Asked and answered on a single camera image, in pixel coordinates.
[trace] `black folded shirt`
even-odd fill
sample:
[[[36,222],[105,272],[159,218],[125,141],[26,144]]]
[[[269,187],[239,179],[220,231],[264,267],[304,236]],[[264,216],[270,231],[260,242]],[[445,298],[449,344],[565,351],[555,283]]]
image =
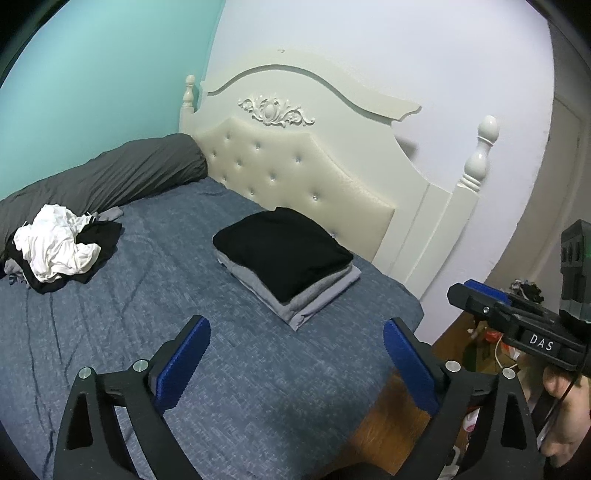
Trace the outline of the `black folded shirt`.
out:
[[[213,244],[257,274],[281,303],[353,260],[314,220],[285,207],[249,215],[216,233]]]

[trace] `screw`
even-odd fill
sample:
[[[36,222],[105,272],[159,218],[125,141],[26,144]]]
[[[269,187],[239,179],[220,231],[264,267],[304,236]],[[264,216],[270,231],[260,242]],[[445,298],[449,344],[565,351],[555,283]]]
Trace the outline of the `screw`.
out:
[[[447,368],[450,372],[459,372],[462,369],[462,366],[455,360],[449,360],[446,362],[445,368]]]
[[[78,372],[78,376],[82,380],[84,380],[85,378],[88,378],[91,375],[92,375],[92,369],[90,367],[81,368],[80,371]]]
[[[504,368],[503,369],[503,377],[511,380],[511,379],[515,378],[515,371],[512,368]]]
[[[136,372],[143,372],[144,370],[146,370],[146,368],[148,368],[148,361],[147,360],[138,360],[136,363],[134,363],[134,370]]]

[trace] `gray folded cloth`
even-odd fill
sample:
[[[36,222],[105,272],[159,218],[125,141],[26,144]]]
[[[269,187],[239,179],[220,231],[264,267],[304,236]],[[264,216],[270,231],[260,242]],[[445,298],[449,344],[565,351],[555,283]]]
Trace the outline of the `gray folded cloth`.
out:
[[[312,284],[303,292],[293,297],[289,303],[284,304],[274,297],[252,270],[234,263],[216,249],[215,256],[217,261],[224,265],[240,283],[253,292],[260,301],[275,312],[294,331],[361,276],[361,270],[353,264],[349,264],[343,270],[327,275],[325,278]]]

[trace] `pile of clothes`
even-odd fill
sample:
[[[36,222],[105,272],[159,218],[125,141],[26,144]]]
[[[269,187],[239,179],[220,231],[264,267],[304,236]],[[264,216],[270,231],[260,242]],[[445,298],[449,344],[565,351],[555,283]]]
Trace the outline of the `pile of clothes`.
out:
[[[217,260],[293,330],[361,276],[351,252],[289,208],[250,215],[216,233],[213,245]]]
[[[59,290],[68,281],[87,283],[115,253],[123,215],[114,207],[76,216],[60,205],[44,205],[30,225],[8,238],[2,271],[39,293]]]

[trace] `teal wall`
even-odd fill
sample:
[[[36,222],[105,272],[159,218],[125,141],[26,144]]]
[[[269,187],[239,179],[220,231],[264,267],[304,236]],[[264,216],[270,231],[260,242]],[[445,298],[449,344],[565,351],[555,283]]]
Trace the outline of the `teal wall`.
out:
[[[178,130],[223,0],[70,0],[0,87],[0,199],[136,138]]]

